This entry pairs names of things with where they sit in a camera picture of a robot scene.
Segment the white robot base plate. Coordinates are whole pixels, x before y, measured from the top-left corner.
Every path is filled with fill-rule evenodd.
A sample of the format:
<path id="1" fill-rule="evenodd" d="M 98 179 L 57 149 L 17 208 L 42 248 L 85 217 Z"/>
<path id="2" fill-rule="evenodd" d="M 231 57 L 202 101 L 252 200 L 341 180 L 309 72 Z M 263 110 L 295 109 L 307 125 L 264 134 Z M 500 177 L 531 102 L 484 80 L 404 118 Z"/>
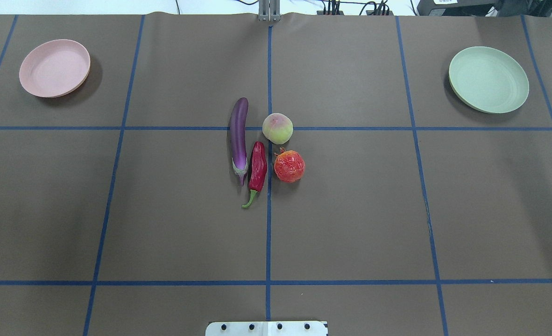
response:
<path id="1" fill-rule="evenodd" d="M 241 321 L 212 322 L 206 336 L 327 336 L 323 321 Z"/>

